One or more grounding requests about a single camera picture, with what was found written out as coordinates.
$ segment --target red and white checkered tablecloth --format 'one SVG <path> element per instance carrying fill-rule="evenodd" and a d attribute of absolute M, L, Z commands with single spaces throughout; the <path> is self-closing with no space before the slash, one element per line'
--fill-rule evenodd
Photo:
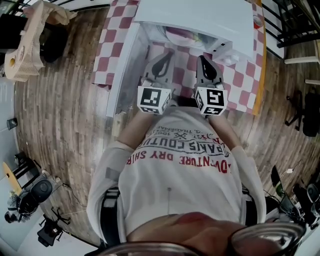
<path fill-rule="evenodd" d="M 118 64 L 119 56 L 128 33 L 130 24 L 136 15 L 138 0 L 115 0 L 107 14 L 95 57 L 92 82 L 100 87 L 110 89 Z M 252 4 L 253 15 L 264 20 L 260 6 Z M 226 66 L 219 65 L 223 72 L 224 87 L 228 91 L 228 107 L 242 112 L 252 113 L 263 66 L 264 28 L 254 29 L 253 61 L 242 61 Z M 191 97 L 196 83 L 197 57 L 203 51 L 173 45 L 171 43 L 152 42 L 147 59 L 175 51 L 175 67 L 172 86 L 175 94 Z"/>

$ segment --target black belt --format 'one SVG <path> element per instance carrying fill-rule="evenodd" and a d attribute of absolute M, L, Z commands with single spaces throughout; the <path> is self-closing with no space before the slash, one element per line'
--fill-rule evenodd
<path fill-rule="evenodd" d="M 249 190 L 242 185 L 242 194 L 248 195 L 249 200 L 245 200 L 246 202 L 246 213 L 245 213 L 245 225 L 253 226 L 258 223 L 258 212 L 257 206 L 254 198 L 250 195 Z"/>
<path fill-rule="evenodd" d="M 100 225 L 108 247 L 120 244 L 117 207 L 119 195 L 120 191 L 118 187 L 109 188 L 102 201 Z"/>

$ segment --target white box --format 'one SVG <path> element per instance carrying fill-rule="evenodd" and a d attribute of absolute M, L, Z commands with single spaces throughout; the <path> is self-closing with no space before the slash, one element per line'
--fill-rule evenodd
<path fill-rule="evenodd" d="M 220 116 L 227 108 L 228 91 L 216 88 L 198 87 L 194 98 L 201 114 Z"/>
<path fill-rule="evenodd" d="M 171 100 L 171 89 L 138 87 L 137 106 L 142 112 L 162 115 Z"/>

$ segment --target person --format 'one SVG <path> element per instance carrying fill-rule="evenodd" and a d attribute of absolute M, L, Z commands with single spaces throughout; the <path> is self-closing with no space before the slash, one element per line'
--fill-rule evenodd
<path fill-rule="evenodd" d="M 116 220 L 108 219 L 106 193 L 117 189 Z M 253 214 L 246 201 L 254 202 Z M 205 118 L 198 108 L 170 106 L 163 115 L 139 111 L 107 147 L 86 212 L 104 241 L 104 226 L 115 222 L 118 233 L 111 238 L 119 242 L 111 246 L 168 242 L 220 256 L 251 216 L 254 224 L 265 222 L 266 201 L 255 162 L 224 116 Z M 268 243 L 258 247 L 273 251 Z"/>

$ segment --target yellow object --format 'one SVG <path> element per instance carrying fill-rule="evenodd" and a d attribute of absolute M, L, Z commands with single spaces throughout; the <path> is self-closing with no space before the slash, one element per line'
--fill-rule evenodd
<path fill-rule="evenodd" d="M 11 171 L 11 169 L 9 168 L 9 166 L 5 162 L 2 163 L 2 166 L 3 166 L 4 174 L 9 179 L 9 182 L 12 186 L 12 189 L 14 190 L 14 192 L 17 195 L 20 195 L 22 188 L 21 188 L 16 176 L 14 175 L 14 173 Z"/>
<path fill-rule="evenodd" d="M 16 58 L 10 59 L 10 67 L 13 67 L 16 63 Z"/>
<path fill-rule="evenodd" d="M 255 3 L 262 7 L 261 0 L 256 0 Z M 259 81 L 259 89 L 256 93 L 255 102 L 252 110 L 253 115 L 258 115 L 262 100 L 264 97 L 264 88 L 265 88 L 265 77 L 266 77 L 266 68 L 267 68 L 267 39 L 266 39 L 266 23 L 263 20 L 263 27 L 264 27 L 264 49 L 263 49 L 263 62 L 262 62 L 262 69 Z"/>

